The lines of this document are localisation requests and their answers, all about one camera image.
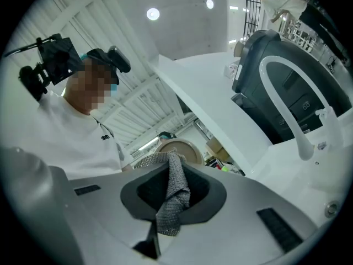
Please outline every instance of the towel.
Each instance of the towel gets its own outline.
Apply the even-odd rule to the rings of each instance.
[[[155,163],[169,162],[167,193],[165,201],[156,215],[158,233],[167,236],[178,234],[180,229],[179,214],[190,206],[190,189],[181,165],[181,162],[186,159],[176,151],[173,149],[166,153],[154,153],[142,159],[135,166],[135,168],[141,168]]]

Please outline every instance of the camera rig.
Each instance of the camera rig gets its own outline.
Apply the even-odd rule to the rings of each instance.
[[[41,63],[37,63],[34,69],[30,66],[22,67],[19,79],[31,95],[39,101],[42,94],[47,93],[46,87],[50,82],[57,85],[79,71],[83,62],[70,38],[62,38],[60,34],[54,34],[46,39],[37,38],[36,43],[12,50],[4,54],[4,57],[36,47],[38,47]],[[87,52],[87,56],[108,65],[114,72],[118,84],[119,78],[116,69],[124,73],[131,69],[129,60],[116,46],[110,47],[107,53],[102,49],[90,50]]]

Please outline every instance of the black slot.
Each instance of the black slot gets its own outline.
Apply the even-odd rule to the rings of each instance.
[[[267,208],[257,211],[256,213],[271,232],[284,253],[291,251],[303,242],[274,209]]]
[[[80,195],[83,195],[86,193],[94,192],[98,189],[100,189],[100,187],[98,185],[92,184],[87,187],[74,189],[74,191],[76,192],[77,196],[80,196]]]

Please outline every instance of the person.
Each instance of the person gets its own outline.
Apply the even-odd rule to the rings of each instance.
[[[342,52],[337,48],[334,40],[328,34],[329,31],[340,43],[343,43],[341,35],[325,18],[325,16],[312,5],[304,0],[261,0],[261,6],[269,15],[271,22],[275,22],[282,14],[290,13],[296,19],[301,20],[312,28],[318,36],[326,43],[334,55],[336,55],[346,67],[351,65]]]
[[[170,139],[176,139],[176,135],[172,134],[170,132],[167,131],[162,131],[160,134],[158,134],[158,142],[157,142],[157,146],[153,149],[153,152],[155,152],[157,150],[157,148],[164,142],[170,140]]]
[[[132,156],[91,111],[116,92],[115,68],[84,55],[83,65],[68,78],[63,97],[43,94],[20,148],[47,165],[61,167],[68,179],[132,170]]]

